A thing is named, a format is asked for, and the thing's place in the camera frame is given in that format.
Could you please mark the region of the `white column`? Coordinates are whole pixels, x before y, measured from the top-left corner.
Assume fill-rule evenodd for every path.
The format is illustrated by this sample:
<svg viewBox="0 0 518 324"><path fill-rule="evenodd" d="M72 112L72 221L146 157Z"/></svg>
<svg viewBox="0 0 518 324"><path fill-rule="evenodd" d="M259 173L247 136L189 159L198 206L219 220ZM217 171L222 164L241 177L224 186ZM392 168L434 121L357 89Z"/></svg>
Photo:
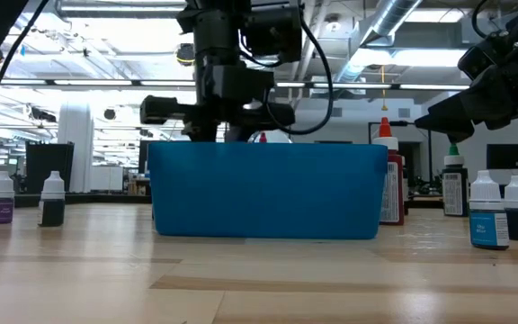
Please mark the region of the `white column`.
<svg viewBox="0 0 518 324"><path fill-rule="evenodd" d="M58 143L74 145L69 191L89 193L94 148L94 115L88 102L68 99L61 104Z"/></svg>

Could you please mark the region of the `black metal stand frame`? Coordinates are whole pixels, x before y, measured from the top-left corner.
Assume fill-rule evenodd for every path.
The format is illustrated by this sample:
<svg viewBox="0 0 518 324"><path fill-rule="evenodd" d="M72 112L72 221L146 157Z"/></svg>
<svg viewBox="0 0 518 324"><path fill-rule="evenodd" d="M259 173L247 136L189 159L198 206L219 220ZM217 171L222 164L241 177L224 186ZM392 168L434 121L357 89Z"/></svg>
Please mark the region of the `black metal stand frame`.
<svg viewBox="0 0 518 324"><path fill-rule="evenodd" d="M392 135L398 140L398 154L406 161L409 179L433 180L433 135L418 129L412 121L390 121Z"/></svg>

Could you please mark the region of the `silver spiral air duct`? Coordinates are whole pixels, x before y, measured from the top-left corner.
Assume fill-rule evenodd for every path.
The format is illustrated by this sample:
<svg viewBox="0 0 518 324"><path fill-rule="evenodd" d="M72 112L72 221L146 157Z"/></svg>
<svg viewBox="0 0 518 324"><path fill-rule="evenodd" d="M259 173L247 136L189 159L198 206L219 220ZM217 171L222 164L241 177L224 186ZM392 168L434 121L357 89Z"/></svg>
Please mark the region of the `silver spiral air duct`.
<svg viewBox="0 0 518 324"><path fill-rule="evenodd" d="M395 33L422 0L379 0L371 16L358 21L348 39L350 57L334 78L335 83L357 80L382 49L391 48Z"/></svg>

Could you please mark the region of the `large red-capped dye bottle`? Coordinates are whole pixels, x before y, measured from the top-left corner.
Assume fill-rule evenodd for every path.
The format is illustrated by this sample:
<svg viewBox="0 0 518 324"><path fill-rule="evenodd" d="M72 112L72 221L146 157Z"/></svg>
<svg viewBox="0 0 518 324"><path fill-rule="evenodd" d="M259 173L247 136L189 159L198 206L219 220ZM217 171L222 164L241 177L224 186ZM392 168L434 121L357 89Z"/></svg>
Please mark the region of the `large red-capped dye bottle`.
<svg viewBox="0 0 518 324"><path fill-rule="evenodd" d="M403 158L398 153L398 139L393 136L387 117L381 118L379 134L371 143L384 146L388 150L387 173L382 194L380 224L403 225L405 216L403 199Z"/></svg>

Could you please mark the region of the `small blue-label dye bottle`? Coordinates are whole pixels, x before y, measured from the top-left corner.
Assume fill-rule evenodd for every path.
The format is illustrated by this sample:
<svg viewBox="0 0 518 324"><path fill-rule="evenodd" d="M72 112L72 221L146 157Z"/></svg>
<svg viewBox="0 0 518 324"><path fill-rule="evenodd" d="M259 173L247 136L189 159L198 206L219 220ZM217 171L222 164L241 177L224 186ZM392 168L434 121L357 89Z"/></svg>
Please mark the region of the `small blue-label dye bottle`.
<svg viewBox="0 0 518 324"><path fill-rule="evenodd" d="M488 170L479 170L470 187L469 237L475 248L507 250L510 246L500 187Z"/></svg>

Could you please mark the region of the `large black-capped dye bottle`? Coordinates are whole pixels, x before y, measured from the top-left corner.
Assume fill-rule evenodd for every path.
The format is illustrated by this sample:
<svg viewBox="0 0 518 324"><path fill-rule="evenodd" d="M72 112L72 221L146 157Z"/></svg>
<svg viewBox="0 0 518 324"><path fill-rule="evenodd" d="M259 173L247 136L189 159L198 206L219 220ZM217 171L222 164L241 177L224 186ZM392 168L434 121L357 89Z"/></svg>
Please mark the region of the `large black-capped dye bottle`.
<svg viewBox="0 0 518 324"><path fill-rule="evenodd" d="M406 168L406 158L402 157L402 194L403 194L403 205L404 215L408 215L408 202L409 202L409 185L408 185L408 173Z"/></svg>

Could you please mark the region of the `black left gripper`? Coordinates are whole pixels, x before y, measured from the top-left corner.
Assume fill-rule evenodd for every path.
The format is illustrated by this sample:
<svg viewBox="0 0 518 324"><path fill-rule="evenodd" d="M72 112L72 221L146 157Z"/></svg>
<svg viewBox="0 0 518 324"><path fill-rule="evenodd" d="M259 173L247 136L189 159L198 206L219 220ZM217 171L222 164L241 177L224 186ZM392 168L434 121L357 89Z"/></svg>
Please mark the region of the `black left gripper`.
<svg viewBox="0 0 518 324"><path fill-rule="evenodd" d="M257 108L245 108L245 103L212 97L203 103L179 103L174 97L147 96L140 106L140 122L163 124L167 120L182 120L182 134L192 142L215 142L217 125L221 122L234 124L226 131L226 142L248 142L255 134L253 128L291 126L295 112L289 104L268 103Z"/></svg>

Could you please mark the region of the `black cabinet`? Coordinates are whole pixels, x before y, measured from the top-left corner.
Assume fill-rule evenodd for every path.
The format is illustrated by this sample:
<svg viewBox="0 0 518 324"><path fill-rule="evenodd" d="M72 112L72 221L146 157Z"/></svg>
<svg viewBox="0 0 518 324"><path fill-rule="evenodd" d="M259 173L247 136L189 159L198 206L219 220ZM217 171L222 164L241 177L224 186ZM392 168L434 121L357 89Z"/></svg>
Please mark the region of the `black cabinet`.
<svg viewBox="0 0 518 324"><path fill-rule="evenodd" d="M67 192L70 185L70 176L73 165L75 145L67 144L26 144L26 192L39 194L44 181L52 171L59 171L64 181L64 189Z"/></svg>

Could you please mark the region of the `blue plastic bin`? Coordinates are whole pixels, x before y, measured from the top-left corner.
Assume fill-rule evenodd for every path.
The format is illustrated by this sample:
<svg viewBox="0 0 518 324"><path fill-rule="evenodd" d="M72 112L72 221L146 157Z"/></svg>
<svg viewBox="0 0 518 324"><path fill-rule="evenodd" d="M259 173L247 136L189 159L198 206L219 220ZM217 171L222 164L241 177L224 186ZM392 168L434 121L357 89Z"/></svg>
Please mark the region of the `blue plastic bin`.
<svg viewBox="0 0 518 324"><path fill-rule="evenodd" d="M388 151L380 145L158 142L147 162L165 236L372 239Z"/></svg>

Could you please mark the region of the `long ceiling light strip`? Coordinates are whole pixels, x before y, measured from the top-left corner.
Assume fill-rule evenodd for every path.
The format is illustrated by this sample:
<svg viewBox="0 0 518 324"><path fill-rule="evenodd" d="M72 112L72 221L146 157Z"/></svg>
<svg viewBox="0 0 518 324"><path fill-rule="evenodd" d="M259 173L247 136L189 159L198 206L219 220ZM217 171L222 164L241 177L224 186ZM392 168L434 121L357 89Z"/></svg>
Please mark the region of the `long ceiling light strip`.
<svg viewBox="0 0 518 324"><path fill-rule="evenodd" d="M281 88L327 88L327 83L320 82L278 82L276 87ZM469 85L435 85L435 84L383 84L383 83L336 83L334 89L340 90L440 90L440 91L462 91L469 88Z"/></svg>
<svg viewBox="0 0 518 324"><path fill-rule="evenodd" d="M3 79L4 86L195 86L194 81L115 79Z"/></svg>

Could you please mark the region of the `white cylindrical lamp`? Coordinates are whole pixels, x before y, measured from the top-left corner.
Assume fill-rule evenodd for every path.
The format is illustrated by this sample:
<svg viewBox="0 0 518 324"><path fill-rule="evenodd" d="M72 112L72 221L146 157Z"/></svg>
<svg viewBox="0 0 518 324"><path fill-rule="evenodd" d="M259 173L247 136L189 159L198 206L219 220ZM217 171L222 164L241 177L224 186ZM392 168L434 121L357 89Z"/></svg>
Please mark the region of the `white cylindrical lamp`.
<svg viewBox="0 0 518 324"><path fill-rule="evenodd" d="M259 137L262 132L266 133L267 136L267 142L266 143L292 143L292 140L290 137L280 131L280 130L262 130L256 132L250 139L249 142L259 142Z"/></svg>

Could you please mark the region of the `large green-capped dye bottle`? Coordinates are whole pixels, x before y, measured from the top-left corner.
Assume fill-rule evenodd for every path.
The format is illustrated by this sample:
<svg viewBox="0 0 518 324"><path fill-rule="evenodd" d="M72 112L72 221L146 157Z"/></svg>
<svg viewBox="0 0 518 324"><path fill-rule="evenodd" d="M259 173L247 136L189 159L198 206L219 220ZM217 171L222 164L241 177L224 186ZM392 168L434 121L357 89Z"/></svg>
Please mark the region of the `large green-capped dye bottle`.
<svg viewBox="0 0 518 324"><path fill-rule="evenodd" d="M464 157L455 143L449 147L444 157L442 171L443 214L450 217L468 217L468 169L464 167Z"/></svg>

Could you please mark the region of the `black monitor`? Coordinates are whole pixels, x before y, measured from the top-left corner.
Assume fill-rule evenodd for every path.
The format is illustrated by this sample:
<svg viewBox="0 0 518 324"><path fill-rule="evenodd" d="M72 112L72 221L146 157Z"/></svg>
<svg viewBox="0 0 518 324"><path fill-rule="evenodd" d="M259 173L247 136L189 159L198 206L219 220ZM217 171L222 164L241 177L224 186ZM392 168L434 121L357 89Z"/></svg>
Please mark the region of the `black monitor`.
<svg viewBox="0 0 518 324"><path fill-rule="evenodd" d="M487 144L487 169L518 170L518 144Z"/></svg>

